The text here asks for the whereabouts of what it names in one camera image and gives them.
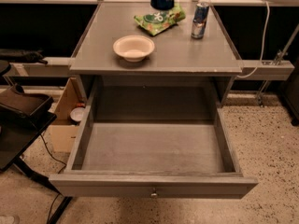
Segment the silver blue energy drink can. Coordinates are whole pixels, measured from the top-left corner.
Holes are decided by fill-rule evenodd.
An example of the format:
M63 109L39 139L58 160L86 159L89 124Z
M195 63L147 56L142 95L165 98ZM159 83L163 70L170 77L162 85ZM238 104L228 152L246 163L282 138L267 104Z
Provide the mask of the silver blue energy drink can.
M209 4L201 2L196 4L196 10L192 20L192 38L202 39L205 34Z

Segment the black side table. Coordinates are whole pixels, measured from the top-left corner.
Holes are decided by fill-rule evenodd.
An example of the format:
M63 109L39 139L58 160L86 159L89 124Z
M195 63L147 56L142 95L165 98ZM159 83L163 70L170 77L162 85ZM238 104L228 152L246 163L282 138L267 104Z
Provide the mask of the black side table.
M2 120L0 122L0 171L5 172L14 165L24 176L33 182L60 195L60 191L50 183L47 176L32 170L25 161L21 159L21 154L31 146L38 137L42 137L42 133L47 130L55 119L55 114L47 112L37 124L28 120L28 127L22 127L16 121Z

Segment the cardboard box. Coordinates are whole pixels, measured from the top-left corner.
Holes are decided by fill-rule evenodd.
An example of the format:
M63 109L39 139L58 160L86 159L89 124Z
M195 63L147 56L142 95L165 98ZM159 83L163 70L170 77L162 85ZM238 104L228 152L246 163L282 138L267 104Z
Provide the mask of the cardboard box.
M54 108L56 120L50 125L50 141L55 152L69 153L74 145L80 119L71 115L76 108L85 108L77 80L67 80L63 93Z

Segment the grey cabinet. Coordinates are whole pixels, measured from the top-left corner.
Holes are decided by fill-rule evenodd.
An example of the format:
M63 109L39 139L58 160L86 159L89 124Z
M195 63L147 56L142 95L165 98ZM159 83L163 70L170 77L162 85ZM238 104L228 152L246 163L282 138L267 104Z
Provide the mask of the grey cabinet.
M186 18L152 36L134 20L154 13L147 3L104 2L81 42L70 71L85 93L83 123L213 124L241 66L214 11L202 39L192 38L195 5ZM119 38L143 35L155 49L136 63L113 50Z

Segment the green chip bag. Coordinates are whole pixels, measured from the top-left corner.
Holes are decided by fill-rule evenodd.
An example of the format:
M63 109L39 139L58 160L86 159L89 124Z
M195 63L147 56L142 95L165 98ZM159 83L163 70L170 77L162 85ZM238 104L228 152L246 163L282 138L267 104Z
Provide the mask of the green chip bag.
M162 33L185 18L186 14L180 4L175 4L169 10L134 16L135 22L152 36Z

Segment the metal frame rail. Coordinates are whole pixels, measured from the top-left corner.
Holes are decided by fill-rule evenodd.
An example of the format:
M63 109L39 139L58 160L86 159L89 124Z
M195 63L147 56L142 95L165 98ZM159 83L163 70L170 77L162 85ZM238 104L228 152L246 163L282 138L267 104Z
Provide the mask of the metal frame rail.
M49 57L43 63L12 63L5 77L69 77L74 58ZM238 60L244 80L287 80L294 66L289 61Z

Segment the metal drawer knob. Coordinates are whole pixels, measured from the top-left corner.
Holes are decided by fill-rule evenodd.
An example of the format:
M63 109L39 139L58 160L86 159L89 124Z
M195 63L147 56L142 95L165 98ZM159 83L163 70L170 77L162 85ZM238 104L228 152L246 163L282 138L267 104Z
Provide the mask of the metal drawer knob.
M150 197L153 198L153 199L158 197L156 188L152 188L152 192L150 194Z

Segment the white paper bowl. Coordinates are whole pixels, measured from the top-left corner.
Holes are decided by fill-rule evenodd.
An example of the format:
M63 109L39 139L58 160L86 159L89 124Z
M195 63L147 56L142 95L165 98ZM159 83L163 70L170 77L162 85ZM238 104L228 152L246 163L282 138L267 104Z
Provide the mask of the white paper bowl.
M128 35L113 44L114 52L127 62L140 62L155 49L154 42L143 35Z

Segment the black tray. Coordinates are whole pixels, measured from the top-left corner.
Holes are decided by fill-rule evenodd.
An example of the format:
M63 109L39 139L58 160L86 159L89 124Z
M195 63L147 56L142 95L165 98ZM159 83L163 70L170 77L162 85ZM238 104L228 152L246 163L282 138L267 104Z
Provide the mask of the black tray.
M53 98L42 93L26 93L19 84L14 84L0 93L1 111L10 111L22 118L39 119L48 112Z

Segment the open grey top drawer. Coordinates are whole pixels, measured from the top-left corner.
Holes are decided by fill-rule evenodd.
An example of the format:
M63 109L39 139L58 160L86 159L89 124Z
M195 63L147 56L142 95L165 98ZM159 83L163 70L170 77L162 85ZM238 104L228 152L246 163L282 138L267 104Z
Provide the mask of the open grey top drawer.
M65 170L64 196L240 199L258 183L243 175L223 118L213 124L88 123Z

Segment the small white bowl in box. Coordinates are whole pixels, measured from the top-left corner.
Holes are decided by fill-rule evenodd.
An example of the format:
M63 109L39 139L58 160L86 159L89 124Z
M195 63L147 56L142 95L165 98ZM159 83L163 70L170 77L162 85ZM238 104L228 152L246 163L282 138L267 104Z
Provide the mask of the small white bowl in box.
M84 114L84 108L83 107L76 107L70 112L70 118L74 122L81 122Z

